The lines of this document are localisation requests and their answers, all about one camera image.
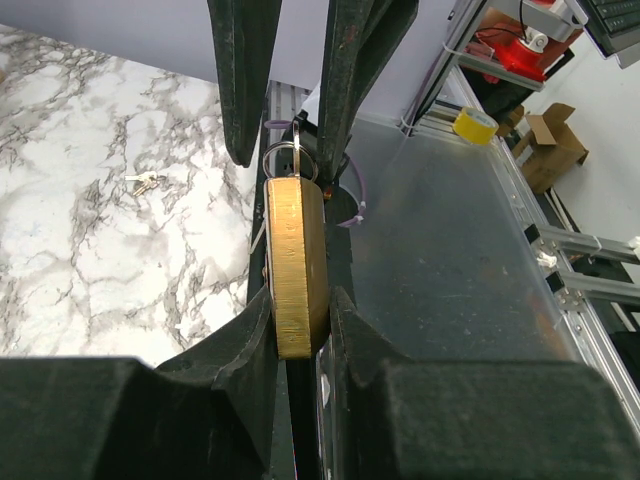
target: white cable clip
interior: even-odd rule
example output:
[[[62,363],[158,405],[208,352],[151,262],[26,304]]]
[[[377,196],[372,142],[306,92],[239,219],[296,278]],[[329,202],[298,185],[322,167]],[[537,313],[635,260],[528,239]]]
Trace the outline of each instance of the white cable clip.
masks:
[[[635,253],[638,260],[640,260],[640,237],[633,237],[629,240],[629,246],[633,248],[633,253]]]
[[[544,252],[538,252],[538,265],[544,268],[555,268],[558,264],[558,257],[555,255],[547,255]]]

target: table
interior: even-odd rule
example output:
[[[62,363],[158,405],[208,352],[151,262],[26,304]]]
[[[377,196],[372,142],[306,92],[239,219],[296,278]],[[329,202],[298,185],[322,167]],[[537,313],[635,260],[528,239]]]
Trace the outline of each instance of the table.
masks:
[[[0,355],[155,366],[245,305],[255,166],[215,84],[0,28]],[[125,175],[165,181],[133,196]]]

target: metal frame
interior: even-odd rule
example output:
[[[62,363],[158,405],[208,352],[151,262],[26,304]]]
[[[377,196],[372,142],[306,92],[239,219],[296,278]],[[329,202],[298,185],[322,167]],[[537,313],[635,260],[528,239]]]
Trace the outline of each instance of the metal frame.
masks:
[[[460,53],[458,55],[458,65],[491,74],[494,77],[520,85],[521,87],[528,88],[534,92],[539,92],[544,88],[544,83],[536,82],[530,78],[510,72],[506,70],[500,62],[487,60],[468,53]]]
[[[529,243],[548,254],[558,250],[586,253],[593,257],[640,265],[633,248],[624,242],[599,238],[584,233],[569,232],[551,225],[530,225],[525,230]]]
[[[578,298],[598,298],[623,305],[640,306],[640,286],[576,272],[554,272],[547,277],[551,291]]]
[[[420,106],[431,107],[447,81],[449,72],[456,65],[457,52],[469,43],[490,4],[491,0],[468,0],[466,2],[459,0],[456,3],[449,15],[449,18],[452,19],[449,36],[445,39],[442,51],[429,67],[414,101],[409,105],[405,115],[405,123],[415,125],[420,120],[415,118],[414,121]]]
[[[457,99],[460,105],[482,110],[480,102],[475,97],[460,68],[456,66],[451,70],[448,81],[451,83],[453,91],[461,93],[461,98]],[[442,111],[439,111],[440,118],[437,119],[439,122],[442,122],[442,113]],[[430,120],[421,122],[414,129],[414,133],[421,134],[424,129],[432,128],[430,123]],[[520,169],[516,166],[515,159],[504,140],[496,138],[487,148],[493,152],[492,163],[494,171],[505,195],[509,199],[516,218],[525,225],[532,223],[538,226],[548,225],[547,218],[533,196]],[[571,263],[564,252],[558,252],[557,257],[558,270],[560,272],[573,272]],[[598,370],[609,381],[623,405],[636,435],[640,438],[640,394],[602,326],[591,302],[588,298],[585,298],[582,300],[581,311],[566,310],[562,311],[561,314],[572,340],[580,351],[582,360],[587,365]]]

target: key ring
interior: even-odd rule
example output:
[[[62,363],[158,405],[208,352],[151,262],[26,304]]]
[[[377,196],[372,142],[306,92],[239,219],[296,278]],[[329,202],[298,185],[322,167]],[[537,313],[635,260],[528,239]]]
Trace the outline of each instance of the key ring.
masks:
[[[291,123],[293,129],[293,174],[296,177],[300,176],[300,126],[298,121],[294,120]]]
[[[264,152],[264,155],[262,156],[262,169],[264,170],[264,174],[267,176],[267,178],[274,178],[274,175],[271,173],[271,170],[269,170],[269,156],[274,153],[277,152],[278,150],[283,150],[285,148],[293,148],[294,150],[294,175],[295,175],[295,150],[296,150],[296,145],[294,142],[290,142],[290,141],[282,141],[282,142],[278,142],[278,143],[274,143],[273,145],[269,146],[269,148],[267,148]],[[318,165],[316,164],[316,162],[313,161],[313,158],[311,158],[311,154],[309,153],[309,151],[303,146],[303,145],[299,145],[298,146],[299,151],[301,151],[302,153],[304,153],[307,158],[309,159],[309,161],[311,162],[311,167],[313,168],[313,176],[311,177],[311,181],[315,182],[316,178],[318,178]],[[300,176],[300,153],[298,152],[298,174],[297,176]]]

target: silver key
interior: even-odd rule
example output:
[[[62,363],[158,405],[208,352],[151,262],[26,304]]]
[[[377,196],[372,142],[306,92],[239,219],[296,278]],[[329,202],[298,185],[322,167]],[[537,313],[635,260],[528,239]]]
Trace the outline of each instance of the silver key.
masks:
[[[133,192],[134,197],[139,197],[147,190],[156,188],[159,185],[159,180],[165,180],[166,178],[159,176],[155,171],[144,172],[140,175],[125,175],[124,177],[127,181],[140,182],[142,184]]]

